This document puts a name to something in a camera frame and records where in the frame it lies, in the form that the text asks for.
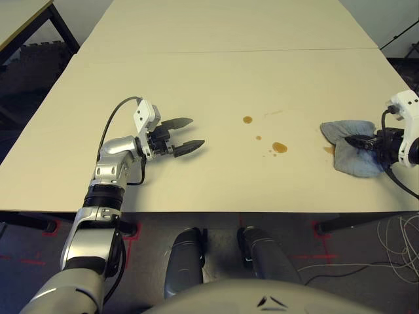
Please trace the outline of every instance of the gray floor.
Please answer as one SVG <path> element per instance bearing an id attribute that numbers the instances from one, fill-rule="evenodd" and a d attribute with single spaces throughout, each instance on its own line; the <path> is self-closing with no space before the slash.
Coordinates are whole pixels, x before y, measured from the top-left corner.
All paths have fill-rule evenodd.
<path id="1" fill-rule="evenodd" d="M 128 267 L 104 313 L 135 313 L 136 309 L 163 301 L 164 274 L 175 237 L 185 228 L 208 229 L 209 248 L 204 281 L 252 277 L 240 262 L 236 231 L 240 225 L 263 228 L 278 240 L 296 268 L 311 264 L 376 262 L 387 260 L 376 235 L 376 223 L 318 237 L 312 223 L 333 215 L 308 214 L 130 214 L 125 220 L 141 227 L 139 236 L 125 241 Z M 390 228 L 392 245 L 399 237 L 396 223 Z M 7 226 L 0 239 L 0 313 L 18 313 L 41 285 L 58 271 L 60 253 L 70 224 L 46 236 L 37 230 Z M 322 267 L 301 272 L 304 280 L 337 275 L 358 267 Z M 384 313 L 418 311 L 418 286 L 399 280 L 389 268 L 369 268 L 341 278 L 317 278 L 311 287 L 355 300 Z"/>

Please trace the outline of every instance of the black stand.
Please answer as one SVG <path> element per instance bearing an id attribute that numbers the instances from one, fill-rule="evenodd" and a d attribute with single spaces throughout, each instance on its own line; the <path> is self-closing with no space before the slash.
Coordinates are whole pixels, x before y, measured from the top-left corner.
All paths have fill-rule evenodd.
<path id="1" fill-rule="evenodd" d="M 366 224 L 368 222 L 389 218 L 392 216 L 399 216 L 406 213 L 411 213 L 410 211 L 398 211 L 395 213 L 348 213 L 348 214 L 339 214 L 338 218 L 326 220 L 323 222 L 317 223 L 314 228 L 316 232 L 320 235 L 329 234 L 336 230 L 341 230 L 345 228 L 351 228 L 360 224 Z"/>
<path id="2" fill-rule="evenodd" d="M 127 234 L 128 236 L 134 236 L 137 233 L 137 226 L 135 224 L 130 224 L 129 222 L 120 221 L 119 230 L 123 234 Z"/>
<path id="3" fill-rule="evenodd" d="M 0 65 L 5 63 L 47 20 L 52 22 L 52 25 L 57 29 L 70 51 L 76 54 L 80 49 L 80 45 L 68 29 L 56 7 L 51 4 L 0 51 Z"/>
<path id="4" fill-rule="evenodd" d="M 16 226 L 38 229 L 44 232 L 54 232 L 57 228 L 57 223 L 53 220 L 33 218 L 7 211 L 0 211 L 0 221 Z"/>
<path id="5" fill-rule="evenodd" d="M 60 220 L 65 220 L 68 222 L 73 222 L 76 217 L 76 213 L 43 213 L 43 214 L 52 216 L 54 218 L 58 218 Z M 126 234 L 128 236 L 133 236 L 137 233 L 137 226 L 135 224 L 131 224 L 126 221 L 120 221 L 119 230 L 123 234 Z"/>

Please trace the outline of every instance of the white wire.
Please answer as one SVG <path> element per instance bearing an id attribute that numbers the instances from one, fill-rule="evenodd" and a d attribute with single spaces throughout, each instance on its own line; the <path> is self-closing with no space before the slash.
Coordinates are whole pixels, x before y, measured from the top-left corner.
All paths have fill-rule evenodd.
<path id="1" fill-rule="evenodd" d="M 403 249 L 403 251 L 401 251 L 401 252 L 395 252 L 395 251 L 393 251 L 393 250 L 391 250 L 385 243 L 384 243 L 384 241 L 382 240 L 382 238 L 381 238 L 381 235 L 380 235 L 380 221 L 378 222 L 378 224 L 377 224 L 377 236 L 378 236 L 378 240 L 380 240 L 380 242 L 381 242 L 381 245 L 383 246 L 383 248 L 385 248 L 387 251 L 389 251 L 389 252 L 391 252 L 391 253 L 393 253 L 393 254 L 398 254 L 398 255 L 404 255 L 404 254 L 406 254 L 407 252 L 406 252 L 406 250 L 405 249 Z"/>
<path id="2" fill-rule="evenodd" d="M 403 222 L 402 222 L 401 217 L 399 217 L 399 225 L 400 225 L 401 235 L 403 236 L 403 241 L 405 242 L 405 248 L 407 250 L 407 255 L 409 256 L 409 260 L 411 261 L 412 260 L 412 256 L 410 255 L 410 249 L 409 249 L 408 244 L 407 244 L 407 241 L 408 241 L 407 240 L 407 234 L 406 234 L 405 228 L 403 227 Z M 416 253 L 416 251 L 414 249 L 412 249 L 412 250 L 413 250 L 413 253 L 417 257 L 418 254 Z M 416 269 L 416 266 L 414 265 L 414 263 L 412 263 L 412 269 L 415 272 L 416 276 L 418 276 L 418 278 L 419 278 L 419 272 Z"/>
<path id="3" fill-rule="evenodd" d="M 392 219 L 393 218 L 390 218 L 388 221 L 387 221 L 387 226 L 386 226 L 386 247 L 388 247 L 388 228 L 389 228 L 389 225 L 390 225 L 390 222 L 392 221 Z M 410 281 L 410 280 L 408 280 L 408 279 L 405 279 L 402 275 L 400 275 L 398 272 L 397 272 L 397 270 L 396 270 L 396 268 L 394 267 L 394 265 L 393 265 L 393 262 L 392 262 L 392 258 L 390 257 L 390 252 L 389 251 L 387 251 L 386 250 L 386 254 L 387 254 L 387 257 L 388 257 L 388 261 L 390 262 L 390 265 L 391 265 L 391 267 L 392 267 L 392 270 L 393 270 L 393 272 L 394 272 L 394 274 L 396 274 L 396 276 L 398 276 L 398 278 L 400 278 L 401 280 L 403 280 L 404 282 L 406 282 L 406 283 L 411 283 L 411 284 L 415 284 L 415 282 L 413 282 L 413 281 Z M 412 268 L 413 266 L 413 260 L 412 260 L 412 258 L 410 257 L 410 255 L 409 255 L 409 258 L 410 258 L 410 263 L 408 263 L 408 264 L 406 264 L 406 266 L 407 265 L 409 265 L 409 264 L 411 264 L 411 267 L 410 268 Z"/>
<path id="4" fill-rule="evenodd" d="M 377 224 L 377 236 L 378 236 L 378 240 L 380 241 L 381 245 L 383 246 L 383 248 L 386 250 L 386 254 L 388 257 L 388 262 L 390 263 L 390 265 L 378 265 L 378 264 L 364 264 L 364 263 L 349 263 L 349 264 L 316 264 L 316 265 L 309 265 L 309 266 L 305 266 L 302 268 L 299 268 L 297 271 L 302 271 L 302 270 L 307 270 L 309 268 L 315 268 L 315 267 L 327 267 L 327 266 L 371 266 L 371 267 L 385 267 L 385 268 L 391 268 L 394 272 L 394 274 L 396 274 L 396 276 L 398 276 L 398 278 L 400 278 L 401 280 L 403 280 L 406 283 L 410 283 L 410 284 L 418 284 L 419 282 L 419 271 L 416 268 L 416 265 L 414 264 L 418 259 L 419 259 L 419 254 L 416 252 L 416 250 L 414 249 L 412 243 L 410 242 L 410 239 L 406 233 L 406 226 L 409 224 L 410 226 L 412 226 L 414 229 L 416 229 L 416 231 L 419 232 L 419 228 L 417 228 L 414 224 L 410 223 L 410 221 L 414 218 L 419 218 L 419 215 L 414 215 L 412 217 L 410 217 L 407 220 L 404 220 L 402 217 L 399 217 L 399 225 L 400 225 L 400 231 L 401 231 L 401 235 L 403 237 L 403 241 L 405 242 L 405 247 L 402 249 L 401 252 L 396 252 L 395 250 L 392 250 L 388 247 L 388 229 L 390 227 L 390 222 L 393 218 L 390 218 L 387 221 L 387 225 L 386 225 L 386 238 L 385 241 L 383 241 L 383 239 L 381 238 L 380 235 L 380 222 L 378 222 Z M 397 255 L 401 255 L 403 261 L 405 262 L 403 265 L 400 266 L 396 266 L 393 264 L 392 262 L 392 258 L 390 256 L 390 253 L 393 254 L 397 254 Z M 401 268 L 410 268 L 412 269 L 416 276 L 418 281 L 414 282 L 414 281 L 410 281 L 408 279 L 405 279 L 403 276 L 401 276 L 398 273 L 398 269 Z"/>
<path id="5" fill-rule="evenodd" d="M 297 271 L 307 270 L 308 268 L 313 267 L 323 267 L 323 266 L 372 266 L 372 267 L 387 267 L 391 268 L 390 265 L 378 265 L 378 264 L 364 264 L 364 263 L 348 263 L 348 264 L 316 264 L 316 265 L 309 265 L 302 268 L 299 268 Z M 408 265 L 401 265 L 401 266 L 394 266 L 394 268 L 405 268 Z"/>

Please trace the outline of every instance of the table leg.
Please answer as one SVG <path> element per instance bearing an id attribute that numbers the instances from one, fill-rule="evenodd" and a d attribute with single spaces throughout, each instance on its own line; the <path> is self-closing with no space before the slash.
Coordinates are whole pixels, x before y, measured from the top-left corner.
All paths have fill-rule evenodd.
<path id="1" fill-rule="evenodd" d="M 60 36 L 63 38 L 64 42 L 69 47 L 70 51 L 76 54 L 80 49 L 80 45 L 68 29 L 60 13 L 58 13 L 54 5 L 50 5 L 47 10 L 49 10 L 49 12 L 51 13 L 50 21 L 57 29 Z"/>
<path id="2" fill-rule="evenodd" d="M 137 233 L 137 226 L 129 222 L 120 221 L 119 230 L 128 236 L 134 236 Z"/>
<path id="3" fill-rule="evenodd" d="M 326 220 L 323 222 L 317 223 L 314 228 L 316 232 L 320 235 L 329 234 L 331 232 L 351 228 L 360 224 L 366 224 L 368 222 L 373 222 L 376 220 L 389 218 L 392 216 L 399 216 L 406 213 L 411 213 L 409 211 L 398 211 L 393 213 L 348 213 L 348 214 L 339 214 L 338 218 Z"/>
<path id="4" fill-rule="evenodd" d="M 19 215 L 19 213 L 11 213 L 7 211 L 0 212 L 0 221 L 16 226 L 38 229 L 44 232 L 54 232 L 57 227 L 57 223 L 53 220 L 33 218 Z"/>

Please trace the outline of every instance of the black cable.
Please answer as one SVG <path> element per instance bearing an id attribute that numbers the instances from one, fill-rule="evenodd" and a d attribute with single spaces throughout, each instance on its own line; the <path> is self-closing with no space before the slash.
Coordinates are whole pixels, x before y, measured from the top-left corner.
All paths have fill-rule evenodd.
<path id="1" fill-rule="evenodd" d="M 404 190 L 405 192 L 409 193 L 411 196 L 417 198 L 419 200 L 419 194 L 416 194 L 415 192 L 413 192 L 410 188 L 408 188 L 407 186 L 405 186 L 402 182 L 400 182 L 400 180 L 394 175 L 393 170 L 388 167 L 388 168 L 384 168 L 384 171 L 386 172 L 387 176 L 395 183 L 399 186 L 399 188 L 401 188 L 402 190 Z"/>
<path id="2" fill-rule="evenodd" d="M 390 113 L 391 110 L 386 109 L 381 116 L 381 128 L 382 128 L 382 141 L 383 141 L 383 151 L 386 152 L 387 151 L 387 141 L 386 141 L 386 115 L 388 113 Z M 405 186 L 394 174 L 392 168 L 392 165 L 390 164 L 383 164 L 382 163 L 382 167 L 384 168 L 384 172 L 386 173 L 386 175 L 397 185 L 399 186 L 399 188 L 401 188 L 402 190 L 404 190 L 405 192 L 409 193 L 411 196 L 417 198 L 419 200 L 419 194 L 416 194 L 415 192 L 413 192 L 410 188 L 408 188 L 407 186 Z"/>
<path id="3" fill-rule="evenodd" d="M 125 104 L 125 103 L 127 103 L 128 101 L 133 100 L 133 99 L 140 100 L 140 101 L 142 100 L 142 98 L 137 97 L 137 96 L 128 97 L 128 98 L 126 98 L 126 99 L 122 100 L 122 101 L 121 101 L 121 102 L 120 102 L 120 103 L 119 103 L 119 104 L 115 107 L 115 109 L 113 109 L 113 112 L 111 113 L 111 116 L 109 116 L 109 118 L 107 119 L 106 126 L 105 126 L 105 129 L 103 130 L 102 137 L 101 137 L 101 139 L 100 139 L 100 143 L 99 143 L 98 155 L 97 155 L 97 157 L 96 157 L 96 161 L 97 161 L 97 162 L 98 162 L 98 161 L 99 161 L 99 159 L 100 159 L 100 149 L 102 148 L 103 141 L 105 140 L 105 136 L 106 136 L 106 133 L 107 133 L 107 129 L 109 128 L 109 125 L 111 124 L 111 121 L 112 121 L 112 119 L 113 119 L 113 116 L 115 116 L 115 113 L 117 113 L 118 109 L 119 109 L 119 108 L 121 108 L 123 104 Z"/>
<path id="4" fill-rule="evenodd" d="M 125 243 L 124 243 L 123 238 L 121 238 L 120 241 L 121 241 L 121 245 L 122 245 L 122 252 L 121 252 L 122 264 L 120 265 L 120 269 L 119 269 L 119 274 L 118 274 L 117 280 L 115 280 L 115 282 L 113 283 L 111 289 L 108 291 L 108 293 L 106 294 L 105 298 L 103 299 L 103 304 L 104 305 L 112 297 L 112 294 L 117 289 L 117 287 L 118 287 L 118 285 L 120 283 L 120 280 L 122 279 L 122 275 L 124 275 L 124 270 L 125 270 L 125 265 L 126 265 L 126 251 L 125 251 Z"/>
<path id="5" fill-rule="evenodd" d="M 415 26 L 417 23 L 419 23 L 419 20 L 417 20 L 415 23 L 413 23 L 412 25 L 410 25 L 408 28 L 406 28 L 404 31 L 402 31 L 400 34 L 396 35 L 393 37 L 393 39 L 391 41 L 389 41 L 388 43 L 386 43 L 383 47 L 380 48 L 380 50 L 384 49 L 385 47 L 387 47 L 389 44 L 391 44 L 392 42 L 394 42 L 397 38 L 399 38 L 400 36 L 402 36 L 404 33 L 406 33 L 410 28 L 412 28 L 413 26 Z"/>
<path id="6" fill-rule="evenodd" d="M 381 128 L 382 128 L 382 147 L 383 151 L 386 152 L 387 141 L 386 141 L 386 115 L 390 113 L 389 109 L 386 109 L 381 115 Z"/>
<path id="7" fill-rule="evenodd" d="M 141 181 L 135 183 L 127 183 L 126 185 L 140 185 L 143 184 L 145 178 L 145 164 L 147 163 L 147 158 L 145 155 L 141 157 Z"/>
<path id="8" fill-rule="evenodd" d="M 111 124 L 113 117 L 115 116 L 115 114 L 117 113 L 117 111 L 118 111 L 119 108 L 121 108 L 125 103 L 127 103 L 127 102 L 129 102 L 130 100 L 133 100 L 133 99 L 136 99 L 137 101 L 141 101 L 143 98 L 137 97 L 137 96 L 132 96 L 132 97 L 128 97 L 128 98 L 122 100 L 115 107 L 115 109 L 113 109 L 113 112 L 111 113 L 111 115 L 107 119 L 107 122 L 106 122 L 106 125 L 105 125 L 105 129 L 103 129 L 102 137 L 101 137 L 100 143 L 99 143 L 98 155 L 96 156 L 96 161 L 97 162 L 100 159 L 100 149 L 103 146 L 103 142 L 105 141 L 107 129 L 109 128 L 109 125 Z M 141 185 L 144 182 L 144 178 L 145 178 L 145 164 L 146 163 L 147 163 L 146 157 L 145 156 L 142 156 L 141 157 L 141 181 L 135 182 L 135 183 L 127 183 L 126 185 Z"/>
<path id="9" fill-rule="evenodd" d="M 389 264 L 389 265 L 390 264 L 393 264 L 393 265 L 396 265 L 396 266 L 402 266 L 402 264 L 399 264 L 399 263 L 396 263 L 396 262 L 390 263 L 388 261 L 385 261 L 385 262 L 373 262 L 373 263 L 371 263 L 371 265 L 376 265 L 376 264 Z M 350 273 L 343 273 L 342 275 L 317 275 L 317 276 L 311 277 L 309 280 L 307 280 L 307 282 L 304 285 L 306 286 L 309 283 L 311 283 L 313 280 L 315 280 L 317 278 L 320 278 L 320 277 L 339 278 L 339 277 L 351 276 L 351 275 L 353 275 L 355 273 L 359 273 L 360 271 L 363 271 L 365 268 L 368 268 L 371 265 L 363 266 L 363 267 L 359 268 L 358 270 L 351 271 Z"/>

